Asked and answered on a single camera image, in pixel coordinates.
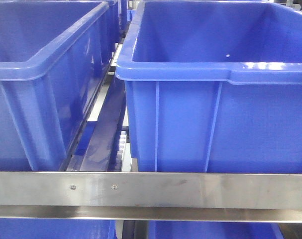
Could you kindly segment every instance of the bin handle lip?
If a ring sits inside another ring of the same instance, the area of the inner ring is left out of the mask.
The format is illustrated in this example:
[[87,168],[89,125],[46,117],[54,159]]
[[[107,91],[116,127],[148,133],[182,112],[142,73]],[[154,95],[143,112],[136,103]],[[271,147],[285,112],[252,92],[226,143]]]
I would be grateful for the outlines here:
[[302,63],[125,62],[116,76],[126,81],[227,81],[234,85],[302,84]]
[[50,68],[70,49],[73,43],[109,8],[107,2],[96,0],[85,0],[84,2],[99,3],[99,5],[76,20],[28,60],[24,62],[0,62],[0,81],[29,81],[46,75]]

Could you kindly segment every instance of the stainless steel rail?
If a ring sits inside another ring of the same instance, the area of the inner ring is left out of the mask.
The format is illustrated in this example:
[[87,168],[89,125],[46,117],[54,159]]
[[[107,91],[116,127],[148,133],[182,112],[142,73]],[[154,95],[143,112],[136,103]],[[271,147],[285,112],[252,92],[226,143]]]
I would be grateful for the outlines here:
[[302,223],[302,175],[0,172],[0,217]]

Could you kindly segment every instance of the blue plastic bin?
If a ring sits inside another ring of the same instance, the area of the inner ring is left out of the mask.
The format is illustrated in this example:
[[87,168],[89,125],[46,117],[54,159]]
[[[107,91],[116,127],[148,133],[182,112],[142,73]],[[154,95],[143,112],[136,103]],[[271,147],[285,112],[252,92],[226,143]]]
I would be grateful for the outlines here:
[[291,22],[302,13],[270,2],[141,2],[116,71],[139,169],[302,173],[302,26]]
[[121,0],[121,30],[125,31],[126,30],[126,26],[127,26],[127,22],[128,22],[128,18],[127,18],[127,1],[128,0]]
[[129,10],[127,11],[127,21],[132,21],[135,12],[136,12],[135,9],[129,9]]
[[149,222],[149,239],[284,239],[277,224]]
[[109,61],[107,9],[0,2],[0,170],[59,169]]
[[119,0],[105,0],[109,4],[108,32],[110,34],[110,51],[115,52],[115,44],[120,41],[120,26],[119,26]]
[[115,221],[0,219],[0,239],[116,239]]

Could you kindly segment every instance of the bin rim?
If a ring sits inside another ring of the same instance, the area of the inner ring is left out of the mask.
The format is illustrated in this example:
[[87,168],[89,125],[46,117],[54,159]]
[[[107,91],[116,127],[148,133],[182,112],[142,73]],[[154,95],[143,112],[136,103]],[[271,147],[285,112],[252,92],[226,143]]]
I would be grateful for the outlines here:
[[[144,8],[140,2],[117,60],[116,76],[125,81],[227,81],[231,84],[302,85],[302,63],[295,62],[134,62],[133,54]],[[302,16],[302,12],[266,1],[155,0],[156,2],[213,2],[214,4],[270,4]]]
[[41,4],[70,4],[74,3],[98,3],[81,18],[76,20],[70,27],[52,39],[48,44],[24,62],[0,62],[0,81],[29,81],[43,77],[51,67],[62,57],[66,51],[76,42],[87,29],[96,22],[109,8],[106,1],[1,1],[2,4],[11,3],[41,3]]

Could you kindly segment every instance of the plastic crate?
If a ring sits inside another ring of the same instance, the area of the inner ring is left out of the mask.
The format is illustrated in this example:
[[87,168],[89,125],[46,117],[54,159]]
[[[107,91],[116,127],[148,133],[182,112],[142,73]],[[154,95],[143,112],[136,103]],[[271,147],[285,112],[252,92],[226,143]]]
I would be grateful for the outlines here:
[[139,170],[302,173],[291,22],[302,13],[270,2],[141,2],[116,71]]
[[149,239],[284,239],[277,224],[151,221]]
[[121,30],[125,31],[127,26],[127,0],[121,0]]
[[115,221],[0,219],[0,239],[116,239]]
[[[41,0],[16,0],[16,1],[41,1]],[[45,0],[45,1],[64,1],[64,0]],[[81,1],[81,2],[101,2],[101,0],[65,0],[65,1]],[[109,58],[112,57],[112,52],[115,52],[115,44],[120,39],[120,27],[119,27],[119,0],[105,0],[109,9],[107,11],[107,33],[109,43]]]
[[127,20],[128,20],[128,21],[132,21],[135,12],[136,12],[135,9],[129,9],[129,10],[127,11]]
[[107,9],[0,2],[0,170],[58,170],[67,157],[109,61]]
[[109,4],[110,11],[108,12],[108,32],[110,34],[110,50],[115,52],[115,44],[120,41],[120,26],[119,26],[119,0],[106,0]]

